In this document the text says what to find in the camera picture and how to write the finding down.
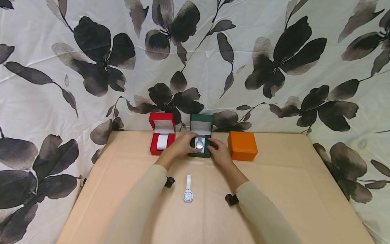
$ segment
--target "fabric backdrop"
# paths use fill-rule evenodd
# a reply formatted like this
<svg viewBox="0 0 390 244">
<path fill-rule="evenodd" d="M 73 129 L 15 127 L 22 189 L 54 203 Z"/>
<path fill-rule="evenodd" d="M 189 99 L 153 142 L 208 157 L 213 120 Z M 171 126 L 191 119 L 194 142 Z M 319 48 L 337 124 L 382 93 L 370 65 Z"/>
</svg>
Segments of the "fabric backdrop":
<svg viewBox="0 0 390 244">
<path fill-rule="evenodd" d="M 0 0 L 0 243 L 55 243 L 112 130 L 150 112 L 306 133 L 390 243 L 388 0 Z"/>
</svg>

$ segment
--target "wristwatch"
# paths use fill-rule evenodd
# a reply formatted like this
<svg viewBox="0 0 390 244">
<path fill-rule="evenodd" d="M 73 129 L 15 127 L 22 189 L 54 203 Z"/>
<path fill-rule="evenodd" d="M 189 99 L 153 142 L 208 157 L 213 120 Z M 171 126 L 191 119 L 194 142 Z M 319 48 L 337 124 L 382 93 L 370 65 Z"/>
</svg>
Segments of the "wristwatch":
<svg viewBox="0 0 390 244">
<path fill-rule="evenodd" d="M 187 188 L 184 192 L 183 199 L 185 203 L 191 203 L 192 202 L 192 191 L 191 191 L 191 175 L 187 174 Z"/>
<path fill-rule="evenodd" d="M 195 148 L 198 150 L 198 153 L 201 153 L 203 150 L 204 144 L 202 142 L 202 137 L 197 137 L 197 142 L 195 144 Z"/>
</svg>

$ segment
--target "orange watch box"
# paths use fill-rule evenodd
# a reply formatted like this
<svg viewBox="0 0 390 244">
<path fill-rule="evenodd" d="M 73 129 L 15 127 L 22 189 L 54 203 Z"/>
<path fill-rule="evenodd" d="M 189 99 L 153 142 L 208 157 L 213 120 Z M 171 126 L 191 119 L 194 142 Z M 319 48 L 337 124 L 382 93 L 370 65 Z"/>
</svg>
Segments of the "orange watch box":
<svg viewBox="0 0 390 244">
<path fill-rule="evenodd" d="M 253 161 L 257 155 L 255 135 L 251 132 L 231 131 L 227 145 L 232 160 Z"/>
</svg>

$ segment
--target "sleeve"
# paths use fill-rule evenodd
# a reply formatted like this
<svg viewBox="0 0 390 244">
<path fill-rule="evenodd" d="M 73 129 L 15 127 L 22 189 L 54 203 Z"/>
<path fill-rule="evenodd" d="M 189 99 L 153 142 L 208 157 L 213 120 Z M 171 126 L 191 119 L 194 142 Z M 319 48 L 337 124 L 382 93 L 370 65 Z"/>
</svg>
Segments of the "sleeve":
<svg viewBox="0 0 390 244">
<path fill-rule="evenodd" d="M 302 244 L 282 213 L 252 182 L 245 182 L 236 192 L 242 211 L 266 244 Z"/>
<path fill-rule="evenodd" d="M 104 243 L 140 244 L 149 212 L 166 182 L 167 170 L 160 165 L 151 166 L 115 212 Z"/>
</svg>

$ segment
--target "watch face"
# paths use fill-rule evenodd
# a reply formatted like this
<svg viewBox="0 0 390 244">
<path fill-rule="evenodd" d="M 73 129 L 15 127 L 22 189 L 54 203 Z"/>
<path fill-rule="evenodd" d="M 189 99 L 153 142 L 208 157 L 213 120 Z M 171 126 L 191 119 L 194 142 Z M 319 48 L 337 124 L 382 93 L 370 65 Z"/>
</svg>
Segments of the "watch face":
<svg viewBox="0 0 390 244">
<path fill-rule="evenodd" d="M 185 201 L 192 201 L 192 192 L 184 192 L 184 200 Z"/>
</svg>

